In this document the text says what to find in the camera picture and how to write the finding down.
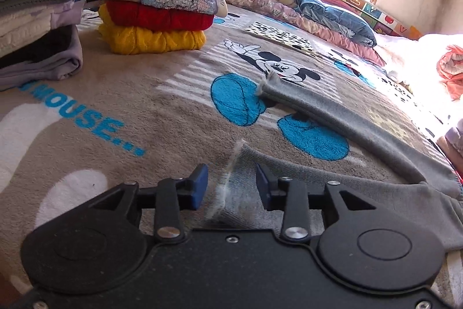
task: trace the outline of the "metal screw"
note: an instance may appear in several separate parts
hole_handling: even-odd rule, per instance
[[[431,309],[431,303],[429,301],[421,301],[416,306],[416,309]]]
[[[300,226],[291,226],[285,230],[285,235],[287,235],[290,239],[303,239],[307,237],[309,232],[305,228]]]
[[[230,236],[230,237],[227,237],[225,240],[229,244],[236,244],[239,241],[239,238],[236,236]]]
[[[48,309],[48,305],[45,304],[43,301],[37,301],[34,304],[32,304],[32,307],[34,309]]]
[[[163,239],[174,239],[180,236],[180,229],[173,226],[163,226],[157,230],[157,234]]]

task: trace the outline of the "blue pillow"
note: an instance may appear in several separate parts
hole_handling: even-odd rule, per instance
[[[376,38],[371,27],[353,12],[321,0],[297,0],[297,3],[302,14],[308,19],[325,25],[358,44],[376,46]]]

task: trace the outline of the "pink blanket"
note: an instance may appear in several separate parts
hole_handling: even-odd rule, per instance
[[[437,62],[437,72],[452,100],[458,100],[463,94],[463,48],[448,45],[447,50]]]
[[[277,2],[276,0],[225,0],[227,3],[247,10],[254,11],[271,17],[276,20],[284,21],[295,27],[298,27],[306,32],[309,32],[325,41],[339,46],[359,57],[374,63],[380,67],[385,65],[385,62],[380,58],[378,53],[372,48],[358,45],[350,41],[347,37],[338,32],[332,31],[327,27],[318,24],[312,20],[302,17],[295,10]]]

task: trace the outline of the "yellow knit sweater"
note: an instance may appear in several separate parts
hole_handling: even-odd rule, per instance
[[[113,53],[141,54],[195,50],[201,49],[205,43],[203,31],[153,32],[141,27],[120,27],[111,20],[105,4],[100,7],[98,13],[103,20],[98,30]]]

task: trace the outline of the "red knit sweater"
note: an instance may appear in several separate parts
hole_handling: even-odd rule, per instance
[[[128,1],[106,0],[114,24],[122,27],[142,27],[152,31],[206,30],[214,15],[183,10],[166,10]]]

